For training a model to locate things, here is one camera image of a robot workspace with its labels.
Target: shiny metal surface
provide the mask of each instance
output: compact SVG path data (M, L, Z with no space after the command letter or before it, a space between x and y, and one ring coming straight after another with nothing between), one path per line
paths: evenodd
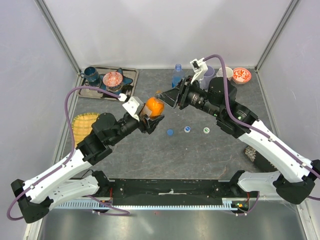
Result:
M132 210L98 216L54 209L37 240L305 240L297 207L260 201L248 216L218 211Z

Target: plastic cup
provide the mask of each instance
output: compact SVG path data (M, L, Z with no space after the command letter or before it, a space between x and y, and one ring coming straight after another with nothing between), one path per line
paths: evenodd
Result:
M213 79L214 75L215 70L211 66L208 66L208 70L205 72L203 79L200 81L200 88L203 90L208 90L209 83L211 79Z
M234 71L232 70L232 68L230 67L225 67L225 71L226 71L226 78L231 81L231 79L233 78L234 75ZM216 73L216 77L223 77L223 72L222 72L222 67L219 68L218 72Z

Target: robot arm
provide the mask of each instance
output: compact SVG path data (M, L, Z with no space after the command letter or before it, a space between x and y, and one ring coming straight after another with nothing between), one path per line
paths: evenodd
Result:
M151 134L164 118L160 115L151 119L140 114L144 104L134 96L130 97L123 107L127 112L118 121L111 113L101 114L92 124L92 132L77 145L67 163L65 160L69 155L38 176L26 181L17 179L11 184L16 197L30 188L18 200L22 216L27 223L43 218L54 207L71 199L108 191L111 182L102 171L95 171L92 175L71 183L66 181L102 161L112 153L109 146L116 145L134 130L139 129L142 133ZM35 184L48 174L49 176L39 184Z
M202 69L204 64L203 59L200 62L196 59L191 62L192 68L198 70ZM231 119L226 109L222 77L212 79L208 91L202 90L194 78L194 76L183 78L177 87L158 93L156 97L172 108L179 107L182 110L191 105L214 116L216 124L222 131L255 148L278 169L271 173L239 171L231 180L245 192L262 191L266 194L278 194L293 204L300 204L307 198L316 179L308 167L319 173L319 160L311 161L299 155L272 134L257 115L246 106L236 102L237 89L229 81L227 81L227 89L232 115L242 123L267 133L269 138ZM297 156L302 163L298 163L291 154Z

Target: plastic water bottle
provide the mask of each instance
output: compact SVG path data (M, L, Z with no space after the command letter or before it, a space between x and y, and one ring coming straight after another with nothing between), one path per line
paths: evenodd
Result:
M173 71L173 76L172 76L173 88L178 85L178 83L183 78L183 76L184 76L184 71L182 71L181 64L176 64L175 69Z

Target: white wall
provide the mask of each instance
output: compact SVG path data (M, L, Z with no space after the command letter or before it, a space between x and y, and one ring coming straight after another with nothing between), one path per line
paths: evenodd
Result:
M319 0L300 1L259 74L280 137L311 160L320 159L319 11ZM308 202L320 233L320 202Z
M290 0L45 2L81 68L189 68L210 54L256 65Z
M1 2L0 79L0 238L21 240L26 223L6 217L15 198L10 184L52 164L65 120L64 98L76 81L33 0ZM21 216L17 206L12 215Z

